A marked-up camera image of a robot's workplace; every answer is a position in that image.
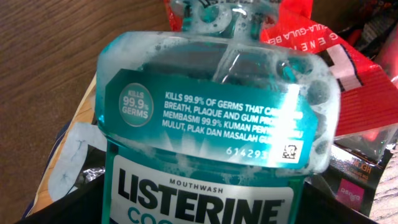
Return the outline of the yellow snack bag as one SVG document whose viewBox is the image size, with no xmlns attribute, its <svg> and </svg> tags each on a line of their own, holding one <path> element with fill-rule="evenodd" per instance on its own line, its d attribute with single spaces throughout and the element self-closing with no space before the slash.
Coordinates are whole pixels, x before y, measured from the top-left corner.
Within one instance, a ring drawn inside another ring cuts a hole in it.
<svg viewBox="0 0 398 224">
<path fill-rule="evenodd" d="M 96 127 L 96 79 L 92 79 L 72 120 L 57 136 L 45 172 L 32 203 L 23 218 L 32 215 L 77 189 L 75 182 L 85 163 L 89 147 L 105 149 L 106 140 Z"/>
</svg>

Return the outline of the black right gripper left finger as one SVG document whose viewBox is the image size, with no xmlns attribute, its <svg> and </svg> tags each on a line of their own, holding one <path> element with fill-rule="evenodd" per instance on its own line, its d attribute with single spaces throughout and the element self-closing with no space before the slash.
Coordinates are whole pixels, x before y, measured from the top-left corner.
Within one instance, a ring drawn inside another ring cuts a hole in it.
<svg viewBox="0 0 398 224">
<path fill-rule="evenodd" d="M 16 224 L 101 223 L 104 174 Z"/>
</svg>

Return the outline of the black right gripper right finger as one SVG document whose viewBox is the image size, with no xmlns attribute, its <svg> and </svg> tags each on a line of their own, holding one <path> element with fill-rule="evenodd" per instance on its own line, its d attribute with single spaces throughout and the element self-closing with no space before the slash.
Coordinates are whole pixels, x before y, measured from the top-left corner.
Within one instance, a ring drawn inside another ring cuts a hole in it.
<svg viewBox="0 0 398 224">
<path fill-rule="evenodd" d="M 304 183 L 298 224 L 377 224 L 339 201 Z"/>
</svg>

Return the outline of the red snack packet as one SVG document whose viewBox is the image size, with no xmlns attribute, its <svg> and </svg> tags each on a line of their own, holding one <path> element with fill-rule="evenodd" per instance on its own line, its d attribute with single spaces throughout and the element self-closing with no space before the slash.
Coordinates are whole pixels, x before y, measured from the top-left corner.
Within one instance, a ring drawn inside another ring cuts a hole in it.
<svg viewBox="0 0 398 224">
<path fill-rule="evenodd" d="M 180 46 L 165 99 L 191 104 L 208 139 L 333 140 L 397 123 L 397 89 L 374 62 L 282 1 L 167 1 Z"/>
</svg>

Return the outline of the black snack packet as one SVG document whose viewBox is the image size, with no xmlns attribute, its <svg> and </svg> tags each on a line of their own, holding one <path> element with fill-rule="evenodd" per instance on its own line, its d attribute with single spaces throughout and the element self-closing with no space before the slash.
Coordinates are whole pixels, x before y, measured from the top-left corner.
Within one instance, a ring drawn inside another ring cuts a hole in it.
<svg viewBox="0 0 398 224">
<path fill-rule="evenodd" d="M 335 139 L 330 164 L 307 182 L 348 208 L 368 216 L 397 142 L 397 125 Z"/>
</svg>

